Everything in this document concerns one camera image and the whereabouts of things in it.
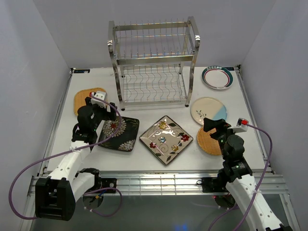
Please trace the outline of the square woven bamboo plate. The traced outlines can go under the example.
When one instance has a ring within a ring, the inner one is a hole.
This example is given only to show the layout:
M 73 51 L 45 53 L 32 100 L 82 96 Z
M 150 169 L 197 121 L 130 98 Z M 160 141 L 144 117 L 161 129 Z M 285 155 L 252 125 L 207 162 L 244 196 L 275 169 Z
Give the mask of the square woven bamboo plate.
M 106 92 L 105 89 L 103 88 L 91 88 L 91 89 L 85 89 L 85 90 L 80 90 L 77 92 L 74 96 L 74 114 L 75 116 L 78 115 L 77 111 L 80 107 L 85 106 L 85 98 L 90 96 L 91 92 L 97 92 L 97 91 L 102 91 Z

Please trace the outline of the black floral square plate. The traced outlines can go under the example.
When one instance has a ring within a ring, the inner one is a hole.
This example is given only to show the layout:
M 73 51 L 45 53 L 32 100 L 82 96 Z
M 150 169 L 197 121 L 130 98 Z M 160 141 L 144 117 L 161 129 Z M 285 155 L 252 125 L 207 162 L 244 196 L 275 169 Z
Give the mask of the black floral square plate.
M 119 117 L 116 117 L 115 121 L 108 120 L 104 121 L 99 140 L 105 140 L 114 131 L 119 125 Z M 124 152 L 131 152 L 136 142 L 138 130 L 139 130 L 140 121 L 136 118 L 122 117 L 122 123 L 119 130 L 104 143 L 99 144 L 100 147 L 119 150 Z

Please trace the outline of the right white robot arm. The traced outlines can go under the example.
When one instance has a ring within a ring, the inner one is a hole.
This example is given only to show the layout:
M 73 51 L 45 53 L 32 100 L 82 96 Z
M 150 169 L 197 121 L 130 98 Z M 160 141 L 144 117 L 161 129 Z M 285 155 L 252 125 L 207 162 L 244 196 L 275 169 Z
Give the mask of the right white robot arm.
M 259 190 L 262 180 L 255 180 L 244 158 L 244 140 L 238 136 L 238 133 L 246 132 L 248 128 L 255 128 L 255 126 L 243 118 L 239 118 L 234 127 L 224 119 L 204 118 L 203 130 L 205 132 L 216 130 L 210 134 L 210 137 L 218 141 L 224 160 L 214 185 L 223 191 L 228 191 L 243 213 L 243 218 L 235 230 L 238 230 L 246 221 L 252 231 L 290 231 L 292 227 L 283 225 L 264 199 Z

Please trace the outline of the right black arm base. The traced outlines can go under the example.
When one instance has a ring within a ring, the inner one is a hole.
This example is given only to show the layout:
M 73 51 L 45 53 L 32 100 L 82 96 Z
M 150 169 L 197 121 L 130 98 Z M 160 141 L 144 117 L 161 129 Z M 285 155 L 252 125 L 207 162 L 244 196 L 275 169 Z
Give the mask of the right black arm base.
M 218 178 L 203 177 L 196 182 L 196 185 L 202 187 L 203 193 L 225 193 L 227 192 L 226 183 Z

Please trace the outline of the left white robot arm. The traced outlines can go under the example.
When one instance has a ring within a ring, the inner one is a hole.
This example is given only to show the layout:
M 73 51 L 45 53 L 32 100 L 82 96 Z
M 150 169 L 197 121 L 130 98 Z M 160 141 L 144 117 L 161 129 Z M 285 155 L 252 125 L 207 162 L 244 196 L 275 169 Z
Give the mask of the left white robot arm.
M 116 105 L 108 110 L 106 93 L 92 92 L 86 104 L 77 111 L 77 124 L 73 128 L 70 153 L 46 178 L 35 185 L 35 214 L 38 218 L 68 221 L 73 216 L 77 200 L 88 190 L 97 192 L 102 187 L 99 171 L 95 168 L 80 170 L 98 139 L 97 128 L 102 121 L 116 119 Z

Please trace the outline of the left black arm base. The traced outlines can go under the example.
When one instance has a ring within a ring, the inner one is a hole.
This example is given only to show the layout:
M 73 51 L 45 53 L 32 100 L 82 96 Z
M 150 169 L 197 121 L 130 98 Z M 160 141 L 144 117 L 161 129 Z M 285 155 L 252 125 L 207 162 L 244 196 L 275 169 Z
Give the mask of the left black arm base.
M 92 187 L 88 188 L 86 192 L 91 192 L 101 188 L 116 188 L 116 178 L 102 178 L 101 173 L 95 168 L 84 168 L 80 173 L 90 173 L 94 176 L 94 184 Z

